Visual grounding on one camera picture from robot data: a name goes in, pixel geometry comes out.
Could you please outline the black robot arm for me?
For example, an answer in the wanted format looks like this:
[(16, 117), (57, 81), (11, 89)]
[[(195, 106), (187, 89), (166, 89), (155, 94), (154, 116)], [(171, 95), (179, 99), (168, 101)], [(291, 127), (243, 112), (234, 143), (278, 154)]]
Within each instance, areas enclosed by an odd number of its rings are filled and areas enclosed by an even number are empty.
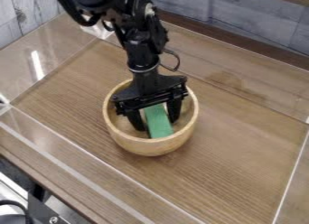
[(100, 23), (112, 32), (127, 52), (127, 66), (132, 74), (128, 86), (112, 95), (116, 113), (134, 128), (144, 129), (140, 110), (164, 103), (167, 118), (179, 119), (182, 100), (188, 95), (187, 78), (159, 73), (159, 55), (166, 48), (167, 29), (160, 23), (152, 0), (56, 0), (71, 19), (81, 26)]

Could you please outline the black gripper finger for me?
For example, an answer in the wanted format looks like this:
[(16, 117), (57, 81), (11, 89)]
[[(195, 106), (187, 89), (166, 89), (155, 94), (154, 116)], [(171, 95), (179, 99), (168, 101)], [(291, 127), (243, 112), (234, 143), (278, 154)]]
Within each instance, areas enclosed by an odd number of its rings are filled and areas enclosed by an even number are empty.
[(127, 119), (138, 131), (144, 130), (142, 115), (140, 115), (140, 112), (138, 110), (132, 110), (127, 113)]
[(171, 123), (174, 123), (179, 119), (180, 105), (182, 100), (179, 98), (172, 99), (167, 102), (167, 114)]

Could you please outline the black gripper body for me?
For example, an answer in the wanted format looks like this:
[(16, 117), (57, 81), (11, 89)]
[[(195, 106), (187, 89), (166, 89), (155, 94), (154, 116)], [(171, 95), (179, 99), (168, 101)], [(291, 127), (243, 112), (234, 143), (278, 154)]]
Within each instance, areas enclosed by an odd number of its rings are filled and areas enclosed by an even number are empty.
[(112, 95), (116, 113), (126, 116), (132, 110), (167, 103), (172, 99), (183, 100), (188, 95), (187, 78), (180, 75), (162, 75), (158, 66), (130, 68), (132, 81)]

